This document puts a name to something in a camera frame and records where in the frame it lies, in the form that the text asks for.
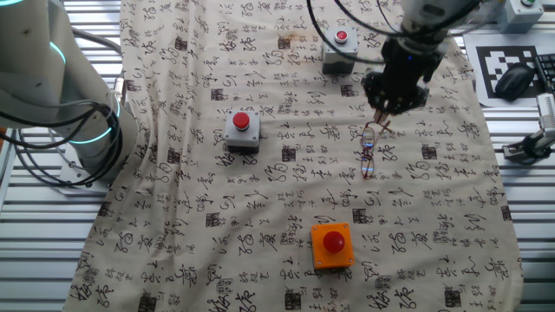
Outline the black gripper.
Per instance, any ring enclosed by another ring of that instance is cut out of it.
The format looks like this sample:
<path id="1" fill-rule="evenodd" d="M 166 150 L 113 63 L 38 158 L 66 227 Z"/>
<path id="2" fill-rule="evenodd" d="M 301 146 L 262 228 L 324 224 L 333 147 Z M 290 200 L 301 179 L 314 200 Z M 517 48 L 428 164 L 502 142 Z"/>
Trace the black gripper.
<path id="1" fill-rule="evenodd" d="M 397 39 L 388 39 L 382 47 L 385 69 L 382 73 L 365 71 L 362 88 L 369 105 L 374 109 L 374 121 L 384 124 L 389 114 L 384 111 L 386 99 L 383 87 L 414 87 L 434 63 L 431 53 L 411 52 Z M 416 86 L 413 93 L 397 96 L 391 104 L 392 114 L 402 114 L 409 110 L 424 107 L 429 96 L 429 86 Z"/>

